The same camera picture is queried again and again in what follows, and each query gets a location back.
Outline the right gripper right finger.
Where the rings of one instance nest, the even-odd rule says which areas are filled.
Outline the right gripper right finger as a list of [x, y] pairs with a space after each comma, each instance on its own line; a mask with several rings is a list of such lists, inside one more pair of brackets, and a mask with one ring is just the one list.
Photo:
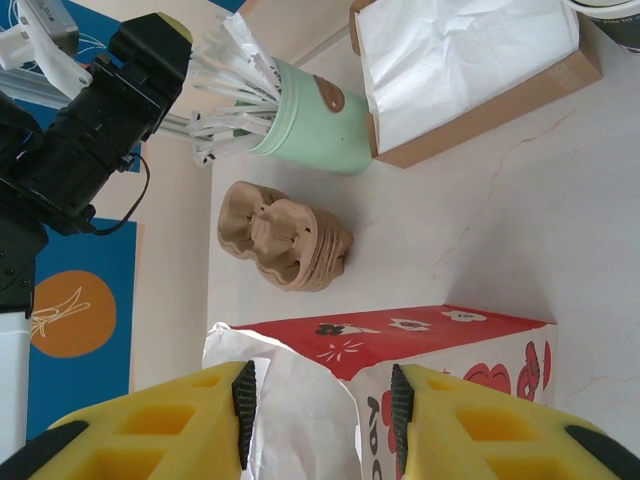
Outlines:
[[419, 365], [394, 365], [404, 479], [636, 479], [639, 459], [594, 424]]

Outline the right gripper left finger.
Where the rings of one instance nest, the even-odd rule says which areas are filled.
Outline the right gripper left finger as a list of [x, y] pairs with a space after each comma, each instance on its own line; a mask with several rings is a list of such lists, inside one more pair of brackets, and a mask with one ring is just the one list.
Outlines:
[[239, 479], [256, 417], [251, 361], [72, 412], [1, 465], [4, 479]]

